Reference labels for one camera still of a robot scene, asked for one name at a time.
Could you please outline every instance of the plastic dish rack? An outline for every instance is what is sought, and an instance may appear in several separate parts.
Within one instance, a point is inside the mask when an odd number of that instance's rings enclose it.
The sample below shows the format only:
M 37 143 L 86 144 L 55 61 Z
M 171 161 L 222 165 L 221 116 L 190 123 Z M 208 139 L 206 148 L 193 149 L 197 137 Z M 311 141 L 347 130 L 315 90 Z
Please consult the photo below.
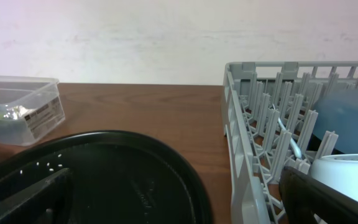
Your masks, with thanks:
M 260 67 L 276 67 L 276 78 L 258 78 Z M 324 69 L 331 69 L 329 76 L 316 77 Z M 340 78 L 337 70 L 346 70 L 341 75 L 347 76 Z M 226 65 L 221 109 L 231 165 L 232 223 L 285 222 L 277 185 L 282 169 L 292 166 L 307 174 L 315 159 L 332 153 L 338 138 L 334 131 L 326 131 L 317 152 L 307 151 L 318 116 L 313 104 L 330 92 L 358 88 L 356 71 L 358 62 Z M 295 157 L 290 141 L 296 141 L 301 158 Z

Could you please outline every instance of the wood grain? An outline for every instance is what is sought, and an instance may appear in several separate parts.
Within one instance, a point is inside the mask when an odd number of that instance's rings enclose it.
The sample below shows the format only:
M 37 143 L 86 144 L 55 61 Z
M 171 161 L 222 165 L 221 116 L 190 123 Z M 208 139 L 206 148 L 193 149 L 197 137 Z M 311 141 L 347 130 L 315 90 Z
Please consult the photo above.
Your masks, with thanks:
M 231 223 L 231 176 L 221 86 L 59 84 L 66 120 L 41 142 L 101 129 L 155 137 L 190 162 L 209 194 L 215 223 Z M 0 162 L 28 147 L 0 145 Z

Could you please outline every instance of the plastic container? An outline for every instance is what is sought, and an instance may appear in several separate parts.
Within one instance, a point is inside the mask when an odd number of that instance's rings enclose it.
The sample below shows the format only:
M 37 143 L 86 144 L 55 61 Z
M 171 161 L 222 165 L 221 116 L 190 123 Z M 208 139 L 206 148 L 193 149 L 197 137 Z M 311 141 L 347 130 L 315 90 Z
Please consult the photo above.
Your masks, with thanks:
M 57 83 L 0 76 L 0 143 L 34 144 L 65 119 Z
M 323 156 L 313 162 L 310 176 L 358 201 L 358 154 Z

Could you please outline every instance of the black plastic lid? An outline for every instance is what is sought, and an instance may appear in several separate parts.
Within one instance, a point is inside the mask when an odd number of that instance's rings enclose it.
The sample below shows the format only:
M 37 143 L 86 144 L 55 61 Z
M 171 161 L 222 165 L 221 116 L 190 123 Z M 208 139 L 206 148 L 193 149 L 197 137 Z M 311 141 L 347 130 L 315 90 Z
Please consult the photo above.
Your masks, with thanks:
M 0 164 L 0 201 L 69 168 L 73 223 L 212 223 L 195 170 L 164 143 L 126 131 L 52 140 Z

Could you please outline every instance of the white wall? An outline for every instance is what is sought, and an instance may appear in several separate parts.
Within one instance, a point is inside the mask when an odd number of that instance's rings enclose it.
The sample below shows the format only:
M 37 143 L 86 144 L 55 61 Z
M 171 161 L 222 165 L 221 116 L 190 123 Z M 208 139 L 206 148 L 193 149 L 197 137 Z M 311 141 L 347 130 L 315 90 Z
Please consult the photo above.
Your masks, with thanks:
M 271 60 L 358 60 L 358 0 L 0 0 L 0 75 L 221 85 Z

